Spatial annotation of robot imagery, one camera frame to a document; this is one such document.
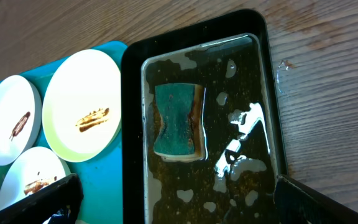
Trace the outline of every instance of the dirty plate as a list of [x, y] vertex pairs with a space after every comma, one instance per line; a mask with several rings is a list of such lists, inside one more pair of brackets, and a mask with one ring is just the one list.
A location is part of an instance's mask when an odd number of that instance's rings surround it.
[[82, 162], [114, 139], [121, 121], [121, 74], [111, 57], [83, 50], [53, 75], [44, 99], [42, 123], [52, 150]]
[[30, 82], [13, 75], [0, 84], [0, 166], [13, 162], [37, 139], [41, 99]]
[[59, 180], [70, 173], [65, 161], [50, 149], [33, 147], [17, 158], [9, 169], [0, 191], [0, 210], [26, 197], [25, 186], [40, 179]]

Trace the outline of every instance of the black tray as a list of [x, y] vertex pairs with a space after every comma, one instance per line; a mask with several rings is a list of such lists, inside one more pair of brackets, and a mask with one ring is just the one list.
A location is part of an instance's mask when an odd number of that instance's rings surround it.
[[272, 139], [277, 174], [287, 174], [280, 116], [275, 94], [269, 40], [264, 18], [256, 11], [244, 9], [189, 27], [141, 40], [129, 46], [122, 58], [122, 170], [124, 222], [143, 223], [144, 167], [141, 67], [150, 57], [196, 46], [226, 37], [250, 33], [260, 44], [265, 73]]

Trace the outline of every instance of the plate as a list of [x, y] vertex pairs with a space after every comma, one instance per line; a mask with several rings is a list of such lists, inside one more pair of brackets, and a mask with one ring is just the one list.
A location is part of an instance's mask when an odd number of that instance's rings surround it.
[[54, 177], [59, 180], [69, 173], [66, 162], [46, 147], [33, 147], [23, 152], [12, 164], [2, 183], [0, 210], [25, 198], [24, 187], [27, 184]]
[[22, 76], [0, 83], [0, 166], [32, 147], [41, 127], [41, 110], [38, 90]]
[[112, 58], [83, 50], [65, 60], [47, 88], [42, 123], [66, 161], [86, 161], [107, 147], [121, 123], [121, 74]]

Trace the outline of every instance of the tabletop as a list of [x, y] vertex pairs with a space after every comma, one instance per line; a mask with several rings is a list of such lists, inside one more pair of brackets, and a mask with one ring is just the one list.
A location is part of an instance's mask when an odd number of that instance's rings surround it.
[[267, 21], [290, 175], [358, 212], [358, 0], [0, 0], [0, 80], [243, 8]]

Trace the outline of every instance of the tray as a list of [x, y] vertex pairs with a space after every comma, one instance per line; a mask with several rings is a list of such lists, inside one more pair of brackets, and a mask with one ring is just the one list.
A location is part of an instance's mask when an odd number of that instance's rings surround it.
[[[264, 75], [263, 79], [266, 86], [265, 95], [267, 98], [264, 105], [268, 107], [265, 120], [270, 120], [271, 135], [269, 138], [271, 142], [269, 141], [269, 144], [272, 143], [275, 154], [275, 157], [272, 157], [272, 162], [274, 162], [277, 167], [276, 174], [288, 173], [277, 96], [275, 94], [272, 62], [270, 59], [269, 40], [264, 18], [258, 12], [250, 9], [232, 12], [215, 19], [200, 22], [199, 24], [141, 40], [132, 44], [126, 50], [122, 58], [122, 72], [130, 73], [131, 77], [122, 77], [121, 89], [122, 95], [132, 100], [131, 102], [122, 102], [122, 146], [124, 148], [122, 151], [122, 168], [124, 174], [123, 197], [125, 222], [145, 222], [144, 162], [147, 161], [144, 159], [144, 152], [137, 150], [136, 153], [134, 153], [133, 151], [133, 149], [142, 149], [144, 146], [143, 141], [145, 141], [143, 132], [144, 122], [142, 118], [142, 104], [144, 99], [142, 98], [143, 78], [141, 72], [144, 69], [144, 62], [152, 57], [176, 52], [189, 47], [202, 47], [208, 42], [242, 34], [252, 34], [259, 41], [261, 66], [264, 71], [262, 74]], [[165, 195], [167, 193], [164, 189], [162, 189], [162, 192]], [[164, 203], [166, 200], [171, 200], [171, 198], [163, 198], [163, 202], [160, 202]], [[191, 220], [182, 220], [181, 215], [177, 216], [177, 220], [178, 222], [191, 222]], [[205, 220], [211, 220], [211, 216], [207, 214]]]
[[[93, 47], [108, 54], [119, 69], [126, 48], [127, 46], [120, 41]], [[62, 58], [20, 75], [37, 87], [41, 99], [44, 100], [52, 75], [66, 59]], [[34, 146], [50, 148], [43, 129], [40, 130]], [[114, 141], [94, 158], [85, 162], [67, 162], [67, 165], [71, 172], [78, 174], [84, 190], [84, 200], [78, 219], [86, 223], [122, 223], [121, 131]], [[0, 188], [10, 166], [0, 166]]]

